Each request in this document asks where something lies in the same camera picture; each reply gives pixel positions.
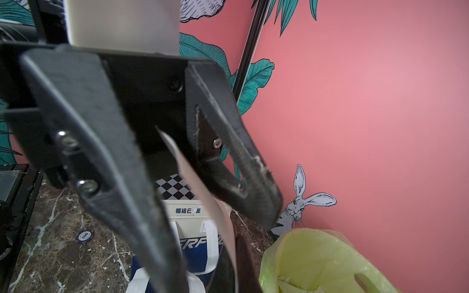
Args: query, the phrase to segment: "gray panel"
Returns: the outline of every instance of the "gray panel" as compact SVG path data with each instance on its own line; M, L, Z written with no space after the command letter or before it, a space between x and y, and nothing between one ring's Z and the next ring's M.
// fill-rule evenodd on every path
M18 176L20 175L19 170L13 171L2 171L0 172L0 200L6 202L11 189L15 185Z

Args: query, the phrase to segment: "pink wall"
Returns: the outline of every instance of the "pink wall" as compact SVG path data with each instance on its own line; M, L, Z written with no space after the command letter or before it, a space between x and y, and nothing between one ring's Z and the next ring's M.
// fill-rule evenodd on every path
M19 152L20 154L23 154L23 156L15 155L15 160L17 164L29 164L28 158L26 157L26 154L24 153L21 145L18 143L16 140L16 137L14 135L10 135L10 143L11 143L11 149Z
M307 227L342 232L405 292L469 287L469 2L300 1L253 62L275 63L243 120Z

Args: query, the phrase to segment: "screw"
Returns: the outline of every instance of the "screw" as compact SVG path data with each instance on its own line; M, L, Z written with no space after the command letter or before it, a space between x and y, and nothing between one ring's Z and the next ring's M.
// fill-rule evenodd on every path
M76 184L76 189L80 193L93 194L99 188L99 184L93 179L79 180Z
M222 145L222 141L221 139L219 138L215 138L215 140L213 141L213 148L214 149L219 149Z
M180 92L182 90L182 83L179 78L175 77L169 82L169 89Z
M67 131L59 131L57 138L61 145L67 150L73 150L78 147L78 140L72 137Z

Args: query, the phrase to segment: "poker chip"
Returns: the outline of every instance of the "poker chip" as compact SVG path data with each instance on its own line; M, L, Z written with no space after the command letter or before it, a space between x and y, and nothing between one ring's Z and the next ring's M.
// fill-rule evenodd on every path
M0 254L0 261L10 253L11 248L13 247L13 241L9 237L7 237L7 240L9 246Z
M88 241L90 241L91 239L93 239L93 236L94 236L94 231L93 230L91 230L91 229L81 230L76 235L75 241L77 243L80 243L80 244L85 244Z

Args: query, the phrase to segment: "dark marble surface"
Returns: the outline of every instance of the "dark marble surface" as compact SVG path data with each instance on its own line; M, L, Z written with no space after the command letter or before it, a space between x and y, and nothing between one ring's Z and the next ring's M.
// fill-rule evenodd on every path
M258 274L262 254L273 241L235 211L231 220L235 235L245 237ZM94 230L94 238L76 243L77 233L85 228ZM89 216L73 190L56 190L43 181L9 293L125 292L131 263L128 245Z

